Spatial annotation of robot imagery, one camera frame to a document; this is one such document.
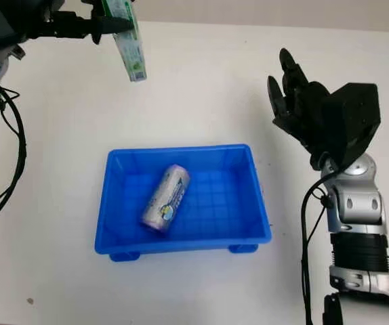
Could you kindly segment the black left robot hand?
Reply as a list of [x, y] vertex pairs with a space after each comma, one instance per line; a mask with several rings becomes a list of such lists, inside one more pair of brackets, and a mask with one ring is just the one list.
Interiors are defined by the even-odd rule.
[[33, 22], [26, 33], [28, 39], [55, 37], [63, 39], [84, 39], [91, 35], [98, 45], [102, 35], [129, 32], [134, 23], [128, 18], [113, 17], [105, 1], [82, 1], [92, 6], [91, 18], [85, 19], [75, 12], [53, 11], [42, 22]]

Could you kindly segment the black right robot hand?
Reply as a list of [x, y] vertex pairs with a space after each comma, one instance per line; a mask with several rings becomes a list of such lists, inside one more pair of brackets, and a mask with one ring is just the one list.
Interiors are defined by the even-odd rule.
[[290, 52], [282, 48], [279, 61], [283, 70], [282, 84], [273, 76], [267, 78], [267, 92], [273, 124], [296, 138], [310, 153], [310, 165], [320, 171], [331, 156], [325, 139], [321, 104], [330, 94], [317, 81], [309, 81]]

